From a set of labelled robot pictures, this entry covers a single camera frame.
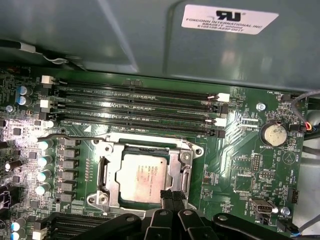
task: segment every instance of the green circuit board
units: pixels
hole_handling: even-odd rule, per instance
[[[67,94],[48,96],[41,83],[43,75],[57,80],[55,94]],[[17,89],[20,86],[32,91],[26,99],[31,100],[28,104],[18,103],[20,95]],[[133,93],[114,93],[105,86],[124,86]],[[137,93],[134,91],[137,89],[150,91]],[[158,95],[157,90],[177,91],[185,95]],[[197,99],[197,96],[217,94],[223,94],[221,98],[224,98],[219,101],[215,97],[217,101],[213,101],[214,108],[220,112],[208,111],[209,98]],[[105,96],[112,101],[105,101]],[[125,97],[128,101],[128,96],[129,103],[119,101]],[[5,120],[5,126],[0,128],[0,140],[7,141],[9,146],[0,150],[1,184],[20,187],[21,196],[20,203],[9,209],[10,217],[3,219],[7,227],[0,229],[0,236],[9,236],[10,223],[19,217],[44,218],[53,212],[106,215],[86,202],[87,196],[97,190],[99,162],[89,141],[81,141],[74,147],[79,150],[79,156],[76,157],[78,167],[73,201],[56,201],[59,193],[57,161],[62,147],[55,139],[54,146],[44,151],[33,141],[35,137],[55,133],[94,137],[121,132],[187,139],[205,151],[202,157],[193,161],[188,198],[190,206],[204,212],[208,219],[217,213],[230,213],[262,224],[251,199],[271,201],[279,210],[283,207],[290,210],[289,215],[282,215],[280,211],[270,215],[264,226],[276,231],[277,219],[291,221],[294,214],[296,201],[288,195],[292,191],[297,194],[304,139],[303,127],[291,111],[291,98],[290,92],[270,89],[5,65],[0,70],[0,119]],[[46,125],[44,120],[39,123],[39,105],[43,99],[50,99],[56,116],[63,116],[55,126]],[[108,107],[121,111],[126,108],[127,112],[105,112],[106,103]],[[262,104],[262,108],[264,105],[265,109],[259,109],[258,104]],[[8,111],[8,106],[13,107],[12,112],[11,109]],[[308,103],[302,101],[298,107],[304,114]],[[226,125],[208,126],[189,118],[226,119]],[[274,145],[266,144],[262,131],[271,125],[285,129],[284,143],[275,146],[279,140],[276,139]],[[276,135],[276,138],[282,137],[283,134]],[[30,153],[36,153],[36,156],[31,157]],[[51,155],[53,163],[38,166],[37,159],[44,155]],[[5,164],[13,160],[21,160],[23,165],[6,172]],[[51,187],[49,192],[39,196],[35,193],[39,186],[36,175],[44,169],[52,172],[51,179],[47,181]],[[13,176],[18,176],[19,182],[13,182]],[[136,202],[129,207],[147,210],[159,206]],[[32,233],[32,226],[31,220],[27,223],[26,236]]]

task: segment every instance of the motherboard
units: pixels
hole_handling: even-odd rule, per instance
[[[0,68],[0,238],[70,239],[161,190],[210,220],[292,221],[305,127],[286,91]],[[307,101],[299,102],[302,114]]]

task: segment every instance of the foxconn label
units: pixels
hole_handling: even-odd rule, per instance
[[[188,4],[184,9],[181,26],[189,29],[257,35],[278,16],[278,13],[273,12]]]

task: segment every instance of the integrated circuit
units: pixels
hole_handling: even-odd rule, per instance
[[[252,190],[253,176],[240,175],[235,177],[233,190],[235,193],[248,193]]]
[[[21,135],[21,128],[14,128],[12,134],[16,135],[16,136],[20,136]]]

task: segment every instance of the cpu socket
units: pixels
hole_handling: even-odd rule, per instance
[[[112,132],[93,140],[100,158],[89,205],[105,213],[143,216],[160,207],[160,191],[183,191],[188,207],[193,159],[204,149],[186,139]]]

